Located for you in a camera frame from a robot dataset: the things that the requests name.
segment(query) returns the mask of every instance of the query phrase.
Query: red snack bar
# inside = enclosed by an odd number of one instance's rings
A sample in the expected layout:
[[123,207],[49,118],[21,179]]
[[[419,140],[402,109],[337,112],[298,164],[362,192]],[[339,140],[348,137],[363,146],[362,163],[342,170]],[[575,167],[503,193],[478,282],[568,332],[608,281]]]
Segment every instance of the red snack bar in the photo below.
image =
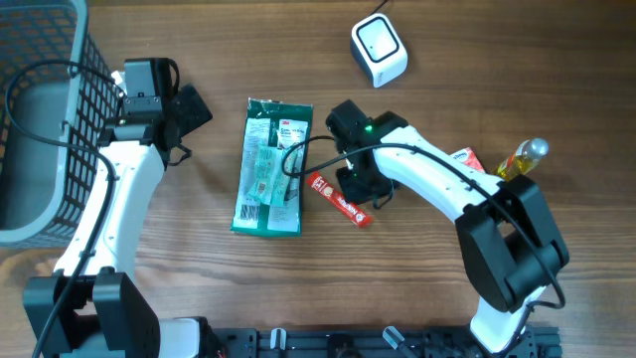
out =
[[363,212],[356,205],[347,203],[345,197],[339,191],[327,182],[325,178],[318,172],[313,172],[307,178],[307,184],[322,194],[331,202],[338,210],[340,210],[349,220],[356,224],[359,228],[366,227],[374,220],[372,217]]

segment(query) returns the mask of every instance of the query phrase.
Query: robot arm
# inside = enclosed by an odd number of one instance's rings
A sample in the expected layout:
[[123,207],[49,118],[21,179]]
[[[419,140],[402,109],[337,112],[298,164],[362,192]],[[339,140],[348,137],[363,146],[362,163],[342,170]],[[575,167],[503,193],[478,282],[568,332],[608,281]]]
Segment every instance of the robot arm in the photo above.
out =
[[[431,145],[397,115],[387,112],[375,120],[350,101],[333,109],[327,127],[340,152],[377,144],[418,147],[474,180],[494,200],[513,213],[532,239],[539,256],[552,274],[569,258],[545,198],[530,179],[521,176],[510,183],[453,160]],[[404,148],[381,147],[350,156],[348,167],[337,170],[346,199],[360,204],[392,194],[398,181],[439,209],[455,224],[466,274],[481,295],[470,329],[490,353],[509,346],[524,319],[527,305],[549,284],[546,273],[529,248],[514,232],[504,237],[503,222],[486,198],[447,168]]]
[[[172,85],[170,67],[177,80]],[[129,95],[123,116],[108,119],[100,134],[99,152],[113,165],[116,181],[90,258],[74,280],[72,299],[62,309],[46,338],[43,353],[73,357],[212,356],[219,344],[205,318],[159,320],[134,285],[134,260],[150,198],[163,177],[170,150],[181,137],[212,119],[192,86],[177,93],[178,70],[169,59],[128,60]],[[97,213],[106,195],[107,170],[98,163],[94,184],[79,227],[53,276],[33,277],[24,292],[24,306],[36,336],[45,326],[61,288],[86,250]],[[94,303],[96,315],[76,309]]]

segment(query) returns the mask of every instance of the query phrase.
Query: bottle cap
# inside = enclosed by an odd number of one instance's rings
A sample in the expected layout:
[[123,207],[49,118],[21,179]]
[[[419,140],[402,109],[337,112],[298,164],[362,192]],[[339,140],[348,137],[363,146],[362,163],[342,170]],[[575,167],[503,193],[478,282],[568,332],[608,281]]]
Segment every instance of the bottle cap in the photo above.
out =
[[527,153],[531,159],[536,160],[536,159],[541,159],[546,154],[548,154],[549,149],[550,147],[548,146],[548,143],[546,142],[545,139],[535,138],[530,141],[530,145],[528,146]]

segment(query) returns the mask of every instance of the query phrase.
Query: wood grain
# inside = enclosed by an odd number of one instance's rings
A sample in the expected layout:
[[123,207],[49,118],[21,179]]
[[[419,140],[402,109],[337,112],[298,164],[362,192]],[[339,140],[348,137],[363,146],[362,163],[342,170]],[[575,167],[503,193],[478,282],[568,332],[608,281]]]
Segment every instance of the wood grain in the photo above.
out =
[[[478,296],[453,226],[407,189],[367,230],[307,191],[302,238],[230,233],[247,98],[313,103],[313,134],[327,134],[329,110],[351,98],[368,115],[407,118],[445,151],[472,146],[488,168],[545,138],[551,153],[531,176],[570,250],[558,277],[568,304],[531,320],[560,327],[567,357],[634,355],[635,4],[392,2],[408,69],[372,89],[349,34],[374,2],[148,3],[95,2],[102,54],[112,68],[175,59],[215,116],[185,138],[195,156],[165,173],[146,218],[137,283],[159,316],[259,328],[468,322]],[[334,154],[317,143],[308,164]],[[323,173],[335,183],[334,170]],[[30,354],[22,289],[61,252],[0,251],[0,356]]]

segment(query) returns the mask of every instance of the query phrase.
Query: basket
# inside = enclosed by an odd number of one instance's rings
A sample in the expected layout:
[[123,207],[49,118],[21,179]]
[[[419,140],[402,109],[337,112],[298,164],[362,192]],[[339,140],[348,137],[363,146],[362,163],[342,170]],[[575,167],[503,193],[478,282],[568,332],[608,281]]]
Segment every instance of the basket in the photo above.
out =
[[[80,222],[96,158],[12,131],[4,92],[20,69],[45,59],[68,59],[108,76],[87,24],[83,0],[0,3],[0,247],[65,246]],[[29,71],[9,106],[15,119],[36,134],[95,149],[115,102],[111,85],[57,65]]]

